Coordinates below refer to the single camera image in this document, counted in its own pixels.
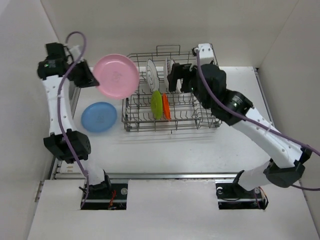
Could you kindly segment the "white plate with red pattern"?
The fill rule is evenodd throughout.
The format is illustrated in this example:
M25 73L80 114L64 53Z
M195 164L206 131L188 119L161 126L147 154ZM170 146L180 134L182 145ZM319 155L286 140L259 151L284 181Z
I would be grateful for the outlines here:
M172 66L173 64L175 64L176 62L175 62L175 60L174 59L170 59L170 65Z

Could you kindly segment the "plain white ceramic plate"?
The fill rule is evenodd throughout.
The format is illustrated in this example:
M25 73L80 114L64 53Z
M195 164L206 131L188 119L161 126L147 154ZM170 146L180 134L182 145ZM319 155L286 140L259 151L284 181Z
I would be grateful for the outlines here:
M164 62L164 67L163 67L163 79L164 79L164 84L167 89L169 88L168 75L170 74L170 70L171 70L170 61L166 57L165 62Z

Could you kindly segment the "pink plastic plate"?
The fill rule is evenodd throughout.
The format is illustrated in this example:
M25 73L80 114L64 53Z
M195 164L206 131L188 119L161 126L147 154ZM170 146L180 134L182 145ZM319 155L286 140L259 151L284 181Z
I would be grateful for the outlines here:
M125 99L138 89L140 73L133 61L121 54L102 57L93 67L97 89L106 97Z

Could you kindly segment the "blue plastic plate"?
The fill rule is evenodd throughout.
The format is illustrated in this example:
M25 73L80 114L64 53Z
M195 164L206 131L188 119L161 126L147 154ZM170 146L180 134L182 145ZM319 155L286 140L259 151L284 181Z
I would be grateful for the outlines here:
M116 108L108 102L95 102L81 115L81 124L91 133L102 133L114 126L118 118Z

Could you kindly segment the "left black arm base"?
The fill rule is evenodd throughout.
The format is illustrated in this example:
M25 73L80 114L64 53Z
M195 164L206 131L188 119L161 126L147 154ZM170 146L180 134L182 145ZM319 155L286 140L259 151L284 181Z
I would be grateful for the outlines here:
M126 210L128 183L101 183L90 185L86 197L86 187L79 187L83 192L81 210Z

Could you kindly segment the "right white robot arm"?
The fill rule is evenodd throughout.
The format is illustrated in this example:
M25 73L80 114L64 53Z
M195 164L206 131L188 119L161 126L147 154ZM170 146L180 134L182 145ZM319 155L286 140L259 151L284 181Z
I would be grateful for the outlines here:
M241 170L231 184L232 193L243 197L254 188L273 184L280 188L294 185L305 171L304 163L312 150L289 139L264 119L254 104L242 93L227 88L227 74L212 62L164 65L163 78L170 90L175 70L182 72L183 90L193 93L200 104L228 126L251 139L270 157L269 161L251 170Z

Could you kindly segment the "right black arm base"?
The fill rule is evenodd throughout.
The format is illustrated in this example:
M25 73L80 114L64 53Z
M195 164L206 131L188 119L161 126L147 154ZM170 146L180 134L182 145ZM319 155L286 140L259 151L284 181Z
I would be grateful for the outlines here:
M269 199L261 187L247 191L231 182L216 182L219 210L265 210Z

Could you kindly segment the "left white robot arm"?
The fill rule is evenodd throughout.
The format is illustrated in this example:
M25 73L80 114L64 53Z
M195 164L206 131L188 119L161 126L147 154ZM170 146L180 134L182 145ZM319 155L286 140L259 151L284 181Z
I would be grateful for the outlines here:
M70 49L58 42L45 45L47 57L39 62L37 74L44 86L50 117L49 134L43 139L44 146L55 158L67 164L77 163L87 186L87 194L100 198L111 195L109 176L89 160L91 143L88 136L77 130L71 111L70 84L77 88L99 85L78 46Z

